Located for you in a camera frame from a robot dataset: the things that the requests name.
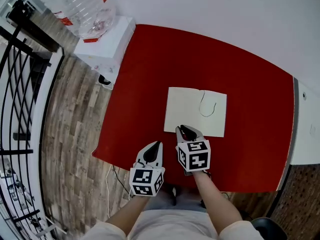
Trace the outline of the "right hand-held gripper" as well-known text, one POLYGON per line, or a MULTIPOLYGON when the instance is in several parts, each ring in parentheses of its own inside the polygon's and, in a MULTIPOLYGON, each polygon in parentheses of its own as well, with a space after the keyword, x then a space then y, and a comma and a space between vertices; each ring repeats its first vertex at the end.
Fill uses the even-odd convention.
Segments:
POLYGON ((203 134, 189 126, 182 124, 175 128, 177 140, 177 160, 183 167, 185 176, 191 176, 193 172, 206 171, 211 164, 210 142, 203 134))

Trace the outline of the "black drip tray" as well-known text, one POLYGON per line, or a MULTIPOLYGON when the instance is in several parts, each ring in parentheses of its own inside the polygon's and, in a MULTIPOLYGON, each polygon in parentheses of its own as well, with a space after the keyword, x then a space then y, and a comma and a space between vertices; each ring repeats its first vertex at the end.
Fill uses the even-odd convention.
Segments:
POLYGON ((110 81, 106 80, 105 77, 101 74, 98 77, 98 82, 103 86, 109 86, 110 84, 112 84, 110 81))

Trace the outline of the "person's grey trousers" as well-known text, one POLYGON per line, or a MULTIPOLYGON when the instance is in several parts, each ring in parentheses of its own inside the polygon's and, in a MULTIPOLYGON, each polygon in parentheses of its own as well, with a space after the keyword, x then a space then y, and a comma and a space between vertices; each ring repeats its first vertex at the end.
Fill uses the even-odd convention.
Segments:
POLYGON ((201 204, 199 193, 183 189, 174 195, 173 191, 160 190, 155 197, 147 202, 144 211, 152 210, 186 210, 206 213, 207 210, 201 204))

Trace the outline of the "white side desk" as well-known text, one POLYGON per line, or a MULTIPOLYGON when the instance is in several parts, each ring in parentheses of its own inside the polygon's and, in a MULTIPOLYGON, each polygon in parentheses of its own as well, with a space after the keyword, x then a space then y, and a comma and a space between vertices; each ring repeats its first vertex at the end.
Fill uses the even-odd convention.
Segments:
POLYGON ((278 191, 285 184, 290 166, 320 164, 320 97, 296 78, 293 90, 293 127, 278 191))

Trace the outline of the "person's right forearm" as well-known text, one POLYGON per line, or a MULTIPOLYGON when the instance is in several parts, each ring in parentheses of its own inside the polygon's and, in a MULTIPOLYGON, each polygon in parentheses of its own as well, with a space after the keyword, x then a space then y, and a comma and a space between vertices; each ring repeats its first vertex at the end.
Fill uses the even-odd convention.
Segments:
POLYGON ((206 173, 196 171, 192 174, 210 220, 218 234, 231 224, 242 221, 240 212, 228 199, 223 197, 206 173))

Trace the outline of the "person's light shirt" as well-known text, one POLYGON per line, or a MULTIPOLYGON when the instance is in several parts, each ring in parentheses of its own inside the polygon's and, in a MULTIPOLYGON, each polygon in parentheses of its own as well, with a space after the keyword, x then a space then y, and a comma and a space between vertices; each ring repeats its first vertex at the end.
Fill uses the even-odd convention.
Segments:
POLYGON ((237 221, 217 233, 205 212, 177 209, 147 210, 129 235, 119 227, 98 222, 80 240, 264 240, 249 221, 237 221))

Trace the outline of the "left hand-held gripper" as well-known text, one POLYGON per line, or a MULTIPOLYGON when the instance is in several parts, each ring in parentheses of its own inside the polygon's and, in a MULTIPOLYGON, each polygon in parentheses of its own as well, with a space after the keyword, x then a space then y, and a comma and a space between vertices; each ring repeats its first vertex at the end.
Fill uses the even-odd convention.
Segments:
POLYGON ((147 144, 138 152, 130 169, 130 190, 135 196, 155 197, 164 183, 165 170, 163 143, 154 141, 147 144))

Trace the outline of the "dark wooden handrail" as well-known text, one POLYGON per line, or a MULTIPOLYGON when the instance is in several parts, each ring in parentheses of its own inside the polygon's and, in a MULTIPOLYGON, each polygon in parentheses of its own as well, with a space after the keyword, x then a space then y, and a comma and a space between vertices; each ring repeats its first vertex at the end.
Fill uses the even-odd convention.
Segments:
POLYGON ((64 54, 63 48, 31 20, 33 12, 28 0, 17 0, 13 4, 12 10, 7 14, 6 19, 48 51, 57 53, 59 49, 62 49, 64 54))

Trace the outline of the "white water dispenser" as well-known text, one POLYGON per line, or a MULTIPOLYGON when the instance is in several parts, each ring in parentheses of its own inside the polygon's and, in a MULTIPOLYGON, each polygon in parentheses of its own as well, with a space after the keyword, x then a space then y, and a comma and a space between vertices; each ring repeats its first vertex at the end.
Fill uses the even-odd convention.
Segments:
POLYGON ((74 54, 113 85, 136 28, 134 18, 116 16, 112 28, 96 42, 79 40, 74 54))

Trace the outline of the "large clear water bottle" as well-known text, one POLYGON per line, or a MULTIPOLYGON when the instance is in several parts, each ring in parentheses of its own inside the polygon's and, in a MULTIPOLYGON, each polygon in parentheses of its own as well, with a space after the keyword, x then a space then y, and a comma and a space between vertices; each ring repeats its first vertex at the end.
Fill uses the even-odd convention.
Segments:
POLYGON ((112 0, 41 0, 75 36, 98 39, 112 28, 116 9, 112 0))

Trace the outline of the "black chair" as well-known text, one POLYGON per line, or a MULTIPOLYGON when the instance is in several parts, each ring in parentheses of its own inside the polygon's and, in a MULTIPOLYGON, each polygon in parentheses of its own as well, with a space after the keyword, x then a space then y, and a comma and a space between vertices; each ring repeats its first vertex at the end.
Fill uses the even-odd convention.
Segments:
POLYGON ((251 221, 264 240, 288 240, 285 231, 271 218, 259 217, 251 221))

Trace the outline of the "red tablecloth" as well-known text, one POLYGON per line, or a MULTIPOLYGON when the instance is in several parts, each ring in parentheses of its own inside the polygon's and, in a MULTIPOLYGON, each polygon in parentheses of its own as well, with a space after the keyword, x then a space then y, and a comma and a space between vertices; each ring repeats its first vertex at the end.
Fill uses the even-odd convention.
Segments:
POLYGON ((163 143, 164 180, 193 188, 164 131, 170 87, 227 95, 224 137, 210 137, 210 173, 226 192, 272 192, 286 165, 294 121, 293 77, 234 45, 139 24, 127 46, 92 155, 129 170, 146 145, 163 143))

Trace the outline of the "black metal railing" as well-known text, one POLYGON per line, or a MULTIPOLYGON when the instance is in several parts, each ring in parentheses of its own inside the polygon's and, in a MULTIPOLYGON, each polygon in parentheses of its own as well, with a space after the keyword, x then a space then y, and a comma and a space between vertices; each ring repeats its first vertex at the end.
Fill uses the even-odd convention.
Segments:
POLYGON ((33 115, 50 60, 0 26, 0 218, 21 240, 47 240, 32 190, 33 115))

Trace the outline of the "blue notebook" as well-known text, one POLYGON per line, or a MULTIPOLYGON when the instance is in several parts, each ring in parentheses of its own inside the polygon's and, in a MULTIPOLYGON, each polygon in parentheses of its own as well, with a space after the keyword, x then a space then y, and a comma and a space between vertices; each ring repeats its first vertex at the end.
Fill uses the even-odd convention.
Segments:
POLYGON ((225 135, 227 95, 210 90, 169 87, 164 131, 174 133, 177 126, 187 125, 205 137, 225 135))

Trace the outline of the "person's left forearm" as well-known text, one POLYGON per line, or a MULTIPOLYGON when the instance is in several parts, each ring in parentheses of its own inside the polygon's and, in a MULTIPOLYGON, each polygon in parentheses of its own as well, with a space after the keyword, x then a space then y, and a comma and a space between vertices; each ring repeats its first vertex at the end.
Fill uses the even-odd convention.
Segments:
POLYGON ((112 215, 106 223, 116 226, 128 236, 150 198, 150 196, 134 196, 125 206, 112 215))

